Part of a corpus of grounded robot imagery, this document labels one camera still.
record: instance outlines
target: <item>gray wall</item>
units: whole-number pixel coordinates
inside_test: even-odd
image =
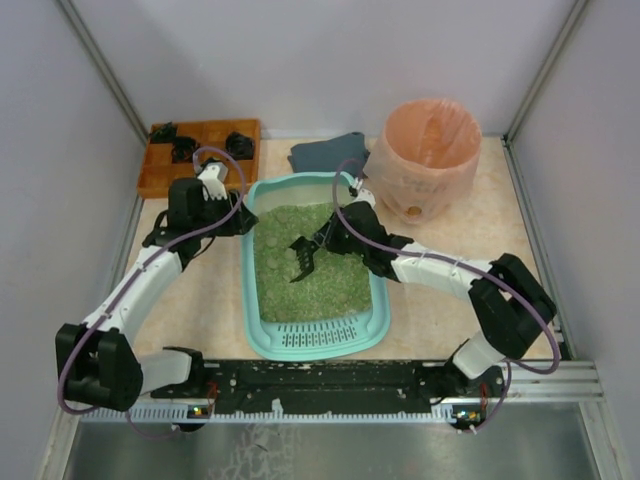
[[[573,0],[74,0],[143,120],[378,133],[450,96],[503,133]]]
[[[593,2],[516,141],[580,356],[640,477],[640,3]]]
[[[0,15],[0,477],[33,478],[54,335],[104,294],[142,150],[51,0]]]

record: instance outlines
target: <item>metal frame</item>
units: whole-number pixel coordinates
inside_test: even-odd
[[[58,5],[65,19],[70,25],[73,32],[85,48],[90,60],[95,65],[98,73],[105,82],[107,88],[112,92],[114,99],[121,108],[123,114],[131,124],[141,141],[146,141],[146,128],[144,122],[133,107],[131,101],[127,97],[125,90],[119,84],[113,70],[109,66],[107,60],[102,54],[100,48],[93,39],[91,33],[87,29],[84,21],[76,10],[71,0],[54,0]],[[554,67],[557,65],[562,53],[566,50],[568,42],[573,37],[584,19],[590,0],[576,0],[560,33],[556,37],[549,54],[531,84],[522,104],[517,111],[513,122],[508,131],[505,133],[502,141],[509,171],[513,179],[514,188],[520,204],[522,217],[525,222],[527,234],[531,241],[531,249],[534,254],[536,264],[538,266],[540,277],[543,285],[548,291],[553,292],[558,300],[558,322],[555,324],[556,337],[565,340],[566,352],[568,356],[573,357],[575,352],[572,349],[571,335],[564,321],[566,318],[562,301],[558,297],[558,289],[553,276],[553,271],[544,247],[543,239],[539,235],[539,227],[535,217],[535,212],[531,206],[526,183],[522,178],[518,159],[513,151],[513,142],[518,137],[522,126],[528,117],[537,98],[541,95],[544,86],[549,80]],[[127,232],[124,235],[119,250],[119,255],[115,259],[114,268],[112,269],[112,278],[109,282],[111,290],[123,276],[128,253],[135,235],[138,218],[142,209],[142,200],[137,197],[132,206],[132,212],[129,220]],[[626,462],[626,458],[621,453],[624,451],[617,432],[614,428],[614,422],[611,419],[608,410],[604,392],[598,380],[597,372],[593,362],[589,361],[563,361],[559,370],[549,377],[533,377],[529,372],[514,367],[513,383],[507,402],[523,402],[523,403],[558,403],[558,402],[577,402],[583,415],[585,432],[589,438],[593,455],[601,475],[604,479],[626,480],[633,478],[631,470]],[[455,399],[443,402],[442,407],[437,409],[442,418],[446,419],[446,412],[452,405],[460,403]],[[172,419],[173,416],[183,418],[185,404],[181,401],[169,402],[166,400],[153,401],[145,400],[138,406],[134,407],[134,419],[153,422],[155,420],[167,422],[167,415]],[[213,416],[212,422],[283,422],[283,421],[343,421],[343,418],[331,418],[331,416],[315,416],[320,418],[288,418],[281,413],[274,412],[272,416],[230,416],[232,418],[222,418],[222,416]],[[395,421],[383,416],[350,416],[350,422],[380,422]],[[121,414],[117,412],[109,412],[106,414],[96,413],[90,416],[86,421],[122,421]],[[78,417],[71,417],[62,413],[58,409],[54,424],[49,437],[46,454],[43,458],[39,474],[36,478],[47,480],[62,479],[69,457],[71,445],[76,433],[78,425]],[[404,422],[427,421],[432,423],[432,418],[407,416]]]

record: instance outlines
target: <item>plastic bin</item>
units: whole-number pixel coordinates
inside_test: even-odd
[[[282,205],[313,205],[331,200],[333,173],[298,173],[253,185],[247,207],[261,215]],[[353,178],[343,173],[338,198],[348,203]],[[359,352],[376,345],[391,323],[386,281],[369,274],[371,309],[341,318],[316,322],[270,323],[262,321],[258,304],[254,256],[254,233],[242,239],[242,300],[244,326],[249,345],[259,355],[276,361],[323,360]]]
[[[481,141],[480,126],[459,103],[415,100],[389,115],[364,173],[400,218],[424,222],[471,190]]]

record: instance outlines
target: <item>teal plastic tray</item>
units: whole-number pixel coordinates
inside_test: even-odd
[[[331,201],[333,173],[297,173],[256,182],[246,200],[256,215],[282,205],[312,205]],[[348,203],[353,178],[343,173],[338,198]],[[276,361],[323,360],[359,352],[376,345],[391,323],[385,280],[369,274],[371,309],[317,322],[269,323],[260,316],[253,257],[253,232],[242,240],[242,301],[249,345],[259,355]]]

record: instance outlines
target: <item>green granular material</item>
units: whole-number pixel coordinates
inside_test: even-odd
[[[311,322],[342,317],[371,308],[369,271],[355,255],[318,250],[315,270],[300,273],[289,245],[311,238],[333,212],[330,203],[283,206],[263,215],[254,227],[254,259],[260,316],[265,322]]]

